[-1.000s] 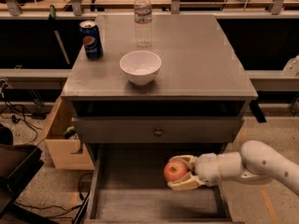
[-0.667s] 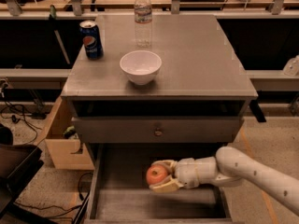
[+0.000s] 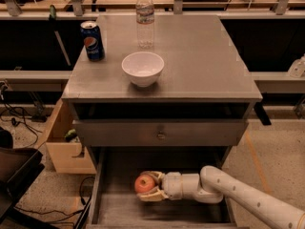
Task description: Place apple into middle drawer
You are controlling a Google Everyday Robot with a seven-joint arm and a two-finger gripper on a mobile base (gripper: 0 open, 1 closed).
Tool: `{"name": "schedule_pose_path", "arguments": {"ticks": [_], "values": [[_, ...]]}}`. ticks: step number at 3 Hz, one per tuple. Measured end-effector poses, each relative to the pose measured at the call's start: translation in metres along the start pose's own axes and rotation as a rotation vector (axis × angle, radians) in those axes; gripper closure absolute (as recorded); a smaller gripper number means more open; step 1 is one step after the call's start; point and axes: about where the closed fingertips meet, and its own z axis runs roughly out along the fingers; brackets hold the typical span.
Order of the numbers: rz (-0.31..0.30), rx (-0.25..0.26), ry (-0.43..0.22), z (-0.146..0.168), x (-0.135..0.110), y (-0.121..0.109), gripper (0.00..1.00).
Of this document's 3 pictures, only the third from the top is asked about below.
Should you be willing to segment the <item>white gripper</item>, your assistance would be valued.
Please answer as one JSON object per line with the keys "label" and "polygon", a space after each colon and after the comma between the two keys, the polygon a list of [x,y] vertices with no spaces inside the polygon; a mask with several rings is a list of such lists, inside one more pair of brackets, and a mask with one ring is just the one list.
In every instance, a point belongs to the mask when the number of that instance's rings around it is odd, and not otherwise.
{"label": "white gripper", "polygon": [[152,177],[155,183],[160,186],[152,188],[149,192],[138,193],[137,196],[144,202],[158,202],[164,199],[178,200],[182,199],[182,175],[178,172],[169,172],[166,175],[159,171],[144,171],[142,175]]}

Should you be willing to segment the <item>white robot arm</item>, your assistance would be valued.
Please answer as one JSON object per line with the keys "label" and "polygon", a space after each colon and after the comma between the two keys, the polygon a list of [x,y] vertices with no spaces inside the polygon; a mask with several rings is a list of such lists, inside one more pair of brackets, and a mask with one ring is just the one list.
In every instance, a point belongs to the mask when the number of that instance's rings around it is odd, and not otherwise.
{"label": "white robot arm", "polygon": [[145,171],[134,182],[142,201],[191,199],[216,204],[229,197],[272,229],[305,229],[305,212],[263,193],[213,166],[199,174]]}

